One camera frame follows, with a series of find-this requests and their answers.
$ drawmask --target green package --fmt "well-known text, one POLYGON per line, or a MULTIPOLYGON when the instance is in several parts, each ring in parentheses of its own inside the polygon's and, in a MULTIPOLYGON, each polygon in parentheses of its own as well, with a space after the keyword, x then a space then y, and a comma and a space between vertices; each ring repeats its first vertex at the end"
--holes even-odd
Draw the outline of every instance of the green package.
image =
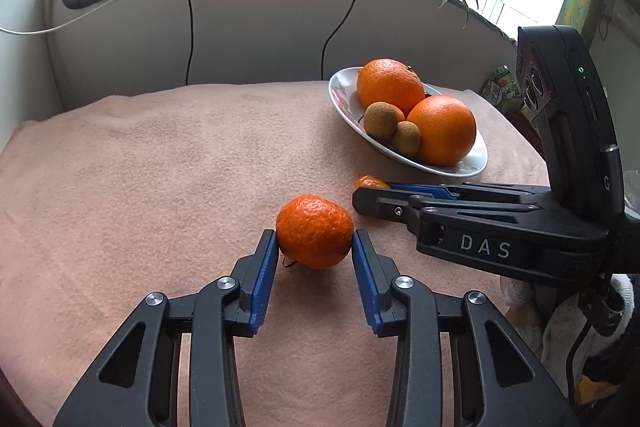
POLYGON ((493 70, 480 95, 502 114, 516 112, 522 107, 520 86, 507 66, 493 70))

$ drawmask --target white cable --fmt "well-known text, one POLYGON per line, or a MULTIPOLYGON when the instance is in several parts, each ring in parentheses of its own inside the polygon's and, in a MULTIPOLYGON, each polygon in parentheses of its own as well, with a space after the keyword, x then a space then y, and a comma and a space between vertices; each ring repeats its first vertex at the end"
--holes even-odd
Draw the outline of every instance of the white cable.
POLYGON ((35 32, 15 32, 13 30, 7 30, 5 28, 0 28, 0 32, 2 33, 8 33, 9 35, 46 35, 48 33, 53 33, 54 31, 60 30, 62 28, 65 28, 66 26, 69 26, 71 24, 73 24, 74 22, 79 21, 80 19, 85 18, 87 15, 91 15, 94 12, 97 12, 100 8, 103 8, 105 6, 107 6, 107 4, 110 4, 112 2, 114 2, 115 0, 108 0, 105 3, 100 4, 100 6, 96 6, 93 10, 87 12, 87 13, 83 13, 81 16, 77 17, 76 19, 71 19, 70 21, 65 22, 64 24, 61 24, 60 26, 54 26, 53 28, 48 28, 46 30, 38 30, 35 32))

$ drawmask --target das logo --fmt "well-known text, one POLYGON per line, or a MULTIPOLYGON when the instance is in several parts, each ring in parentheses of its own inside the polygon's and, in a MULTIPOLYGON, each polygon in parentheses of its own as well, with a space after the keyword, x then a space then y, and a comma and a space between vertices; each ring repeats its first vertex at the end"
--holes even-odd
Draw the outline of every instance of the das logo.
POLYGON ((474 253, 485 253, 487 255, 495 254, 501 259, 506 259, 509 256, 510 243, 507 243, 506 241, 502 241, 499 245, 496 245, 493 241, 492 243, 494 243, 494 251, 492 251, 492 246, 489 244, 489 240, 487 238, 484 238, 482 241, 476 238, 474 241, 472 236, 463 233, 460 250, 470 250, 474 253))

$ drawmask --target mandarin orange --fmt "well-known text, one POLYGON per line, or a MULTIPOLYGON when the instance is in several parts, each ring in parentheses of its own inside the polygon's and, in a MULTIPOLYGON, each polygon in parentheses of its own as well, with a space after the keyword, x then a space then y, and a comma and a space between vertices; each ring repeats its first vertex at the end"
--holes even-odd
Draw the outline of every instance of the mandarin orange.
POLYGON ((358 98, 366 109, 375 102, 395 105, 403 115, 424 99, 424 86, 418 75, 402 62, 378 58, 366 64, 358 74, 358 98))
POLYGON ((339 204, 319 196, 298 196, 276 218, 282 253, 309 268, 335 266, 351 250, 353 221, 339 204))
POLYGON ((455 165, 476 142, 474 114, 451 96, 439 94, 425 98, 406 119, 420 129, 418 158, 428 165, 455 165))
POLYGON ((404 120, 406 120, 406 118, 404 117, 404 113, 400 110, 399 107, 396 107, 394 105, 394 109, 396 110, 396 113, 398 113, 398 123, 403 122, 404 120))
POLYGON ((356 190, 359 187, 390 188, 385 182, 375 176, 371 176, 370 174, 360 176, 360 178, 356 180, 353 184, 353 190, 356 190))

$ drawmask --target blue gripper pad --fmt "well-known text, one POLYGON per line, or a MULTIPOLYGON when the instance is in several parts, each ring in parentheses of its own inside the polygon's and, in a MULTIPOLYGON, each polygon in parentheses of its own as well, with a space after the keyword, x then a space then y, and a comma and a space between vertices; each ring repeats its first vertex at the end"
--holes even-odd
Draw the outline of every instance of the blue gripper pad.
POLYGON ((457 200, 458 198, 449 192, 447 187, 441 185, 411 185, 408 183, 389 183, 393 190, 405 190, 416 194, 431 194, 438 200, 457 200))
MULTIPOLYGON (((379 291, 374 281, 371 266, 360 238, 361 232, 364 232, 364 230, 356 230, 353 233, 351 258, 353 260, 353 269, 356 272, 356 279, 358 280, 362 307, 364 308, 365 317, 367 317, 367 324, 371 326, 371 329, 377 335, 382 330, 382 317, 380 315, 380 306, 378 304, 379 291)), ((366 234, 366 240, 368 241, 369 236, 366 232, 364 233, 366 234)))
POLYGON ((264 317, 267 314, 273 277, 278 265, 278 240, 273 230, 265 230, 258 243, 258 248, 254 253, 252 267, 254 263, 259 265, 258 275, 255 279, 254 287, 246 289, 244 283, 242 289, 246 291, 251 299, 251 315, 249 318, 249 330, 255 335, 260 326, 264 324, 264 317))

